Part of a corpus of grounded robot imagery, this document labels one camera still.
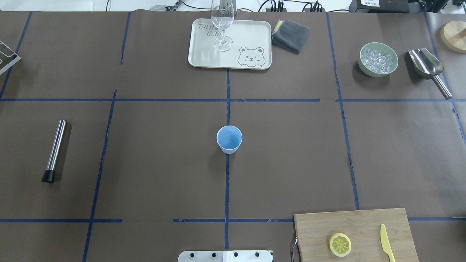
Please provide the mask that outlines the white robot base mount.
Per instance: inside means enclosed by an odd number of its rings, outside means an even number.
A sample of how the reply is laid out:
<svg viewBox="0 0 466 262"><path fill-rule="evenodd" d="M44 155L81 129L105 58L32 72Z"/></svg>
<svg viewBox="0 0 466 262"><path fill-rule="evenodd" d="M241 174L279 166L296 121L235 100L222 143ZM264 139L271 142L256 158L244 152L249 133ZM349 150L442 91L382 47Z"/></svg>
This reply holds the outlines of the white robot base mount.
<svg viewBox="0 0 466 262"><path fill-rule="evenodd" d="M209 250L183 251L178 262L273 262L269 250Z"/></svg>

